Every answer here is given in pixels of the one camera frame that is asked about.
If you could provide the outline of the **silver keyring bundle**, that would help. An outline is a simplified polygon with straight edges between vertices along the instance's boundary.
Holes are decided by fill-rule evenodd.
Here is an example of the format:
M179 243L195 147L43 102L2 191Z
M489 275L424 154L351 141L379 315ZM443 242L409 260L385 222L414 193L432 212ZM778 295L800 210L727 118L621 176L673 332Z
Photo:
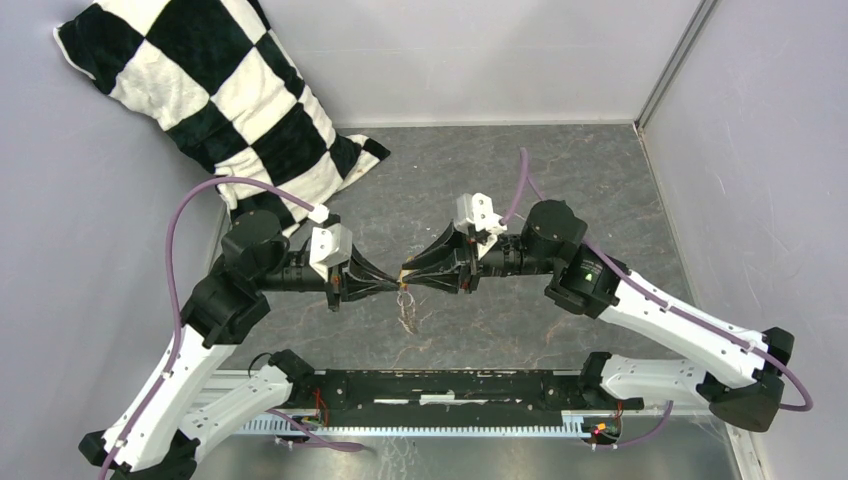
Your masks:
M396 297L399 308L398 321L404 330L411 335L418 333L418 322L416 319L416 302L406 284L401 284Z

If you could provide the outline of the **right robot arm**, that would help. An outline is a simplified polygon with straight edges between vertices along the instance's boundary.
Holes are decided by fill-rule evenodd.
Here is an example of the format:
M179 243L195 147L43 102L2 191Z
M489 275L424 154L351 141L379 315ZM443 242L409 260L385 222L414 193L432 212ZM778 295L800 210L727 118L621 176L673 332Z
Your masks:
M445 232L401 269L406 285L473 292L486 277L546 275L557 307L652 339L676 360L638 360L606 352L585 362L577 382L591 408L610 401L660 400L701 405L735 427L765 432L782 409L793 336L718 320L648 283L585 242L586 223L564 202L531 208L511 234L482 194L462 195Z

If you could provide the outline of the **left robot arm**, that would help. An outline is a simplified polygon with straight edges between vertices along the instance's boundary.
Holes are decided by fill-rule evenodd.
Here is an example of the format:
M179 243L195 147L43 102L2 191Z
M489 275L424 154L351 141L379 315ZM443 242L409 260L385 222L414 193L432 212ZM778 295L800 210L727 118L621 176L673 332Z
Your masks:
M81 454L115 479L187 479L201 458L257 415L302 407L314 394L314 369L291 350L273 353L243 384L203 408L194 401L207 380L270 311L271 292L320 292L331 310L398 288L368 262L337 216L317 226L295 251L278 217L241 215L221 241L209 274L179 311L156 371L108 429L86 434Z

